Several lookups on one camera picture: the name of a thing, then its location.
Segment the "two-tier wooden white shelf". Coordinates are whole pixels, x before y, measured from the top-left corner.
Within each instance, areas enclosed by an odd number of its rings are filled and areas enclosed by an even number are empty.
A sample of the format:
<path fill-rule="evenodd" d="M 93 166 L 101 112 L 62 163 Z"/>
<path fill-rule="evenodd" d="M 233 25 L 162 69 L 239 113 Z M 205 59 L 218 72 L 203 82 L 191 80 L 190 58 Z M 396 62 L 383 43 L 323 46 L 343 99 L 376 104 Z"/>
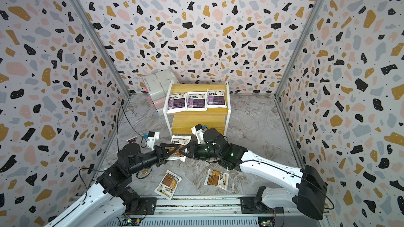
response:
<path fill-rule="evenodd" d="M 206 111 L 181 111 L 171 114 L 173 120 L 169 121 L 167 113 L 169 95 L 182 94 L 187 92 L 201 92 L 207 90 L 223 90 L 225 92 L 226 108 L 208 108 Z M 199 84 L 174 84 L 170 82 L 168 93 L 163 107 L 164 118 L 171 136 L 173 135 L 191 135 L 191 128 L 202 124 L 208 128 L 215 128 L 224 136 L 227 133 L 230 114 L 230 91 L 229 82 L 224 85 L 199 85 Z"/>

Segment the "purple coffee bag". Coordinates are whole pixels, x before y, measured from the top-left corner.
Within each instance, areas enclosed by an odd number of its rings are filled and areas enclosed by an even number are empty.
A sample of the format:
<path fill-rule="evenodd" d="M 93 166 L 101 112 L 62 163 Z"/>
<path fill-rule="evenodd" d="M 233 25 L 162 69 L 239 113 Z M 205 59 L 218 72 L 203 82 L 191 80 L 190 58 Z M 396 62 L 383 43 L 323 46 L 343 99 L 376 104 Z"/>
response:
<path fill-rule="evenodd" d="M 207 90 L 207 108 L 227 108 L 224 90 Z"/>
<path fill-rule="evenodd" d="M 187 94 L 186 93 L 175 93 L 170 94 L 168 97 L 168 104 L 166 112 L 168 114 L 173 114 L 177 112 L 182 112 L 187 110 Z"/>
<path fill-rule="evenodd" d="M 187 93 L 187 111 L 207 111 L 207 92 L 194 91 Z"/>

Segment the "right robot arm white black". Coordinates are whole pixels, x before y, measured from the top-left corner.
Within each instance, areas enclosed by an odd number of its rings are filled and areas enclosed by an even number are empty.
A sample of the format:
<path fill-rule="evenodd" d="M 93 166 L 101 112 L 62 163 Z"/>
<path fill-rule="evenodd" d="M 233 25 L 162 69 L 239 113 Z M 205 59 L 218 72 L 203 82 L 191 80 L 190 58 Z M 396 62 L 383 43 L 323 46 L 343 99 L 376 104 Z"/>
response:
<path fill-rule="evenodd" d="M 215 128 L 203 133 L 201 143 L 190 142 L 178 151 L 190 159 L 215 159 L 227 170 L 254 174 L 286 189 L 286 192 L 276 193 L 268 187 L 260 187 L 256 194 L 258 204 L 272 209 L 296 207 L 309 218 L 323 219 L 327 185 L 312 166 L 301 169 L 268 160 L 245 147 L 229 143 Z"/>

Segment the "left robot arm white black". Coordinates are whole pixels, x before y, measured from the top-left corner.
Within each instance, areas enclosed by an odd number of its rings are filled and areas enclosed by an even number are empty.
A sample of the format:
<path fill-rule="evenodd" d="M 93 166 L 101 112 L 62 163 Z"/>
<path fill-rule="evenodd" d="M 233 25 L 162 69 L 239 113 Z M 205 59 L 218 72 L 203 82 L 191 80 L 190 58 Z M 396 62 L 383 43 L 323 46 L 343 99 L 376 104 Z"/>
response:
<path fill-rule="evenodd" d="M 50 221 L 48 227 L 100 227 L 108 221 L 133 213 L 140 207 L 139 195 L 130 188 L 132 176 L 153 166 L 159 167 L 180 145 L 161 144 L 147 153 L 138 144 L 128 144 L 117 153 L 117 161 L 101 172 L 86 193 L 71 207 Z"/>

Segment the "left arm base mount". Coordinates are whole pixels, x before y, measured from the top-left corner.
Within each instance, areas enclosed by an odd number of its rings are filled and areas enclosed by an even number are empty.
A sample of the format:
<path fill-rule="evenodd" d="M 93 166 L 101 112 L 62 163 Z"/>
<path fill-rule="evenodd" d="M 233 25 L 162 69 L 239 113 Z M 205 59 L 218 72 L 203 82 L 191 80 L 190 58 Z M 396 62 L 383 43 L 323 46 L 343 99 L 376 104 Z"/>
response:
<path fill-rule="evenodd" d="M 131 201 L 125 210 L 127 215 L 153 215 L 157 206 L 156 197 L 140 197 Z"/>

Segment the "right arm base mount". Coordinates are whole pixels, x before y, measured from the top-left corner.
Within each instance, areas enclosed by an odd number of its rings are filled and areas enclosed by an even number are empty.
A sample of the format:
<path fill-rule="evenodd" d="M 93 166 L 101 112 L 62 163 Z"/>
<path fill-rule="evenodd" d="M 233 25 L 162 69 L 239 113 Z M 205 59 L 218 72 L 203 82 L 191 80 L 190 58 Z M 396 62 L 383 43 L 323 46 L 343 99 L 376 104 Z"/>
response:
<path fill-rule="evenodd" d="M 240 197 L 242 214 L 271 214 L 284 213 L 284 208 L 269 208 L 255 197 Z"/>

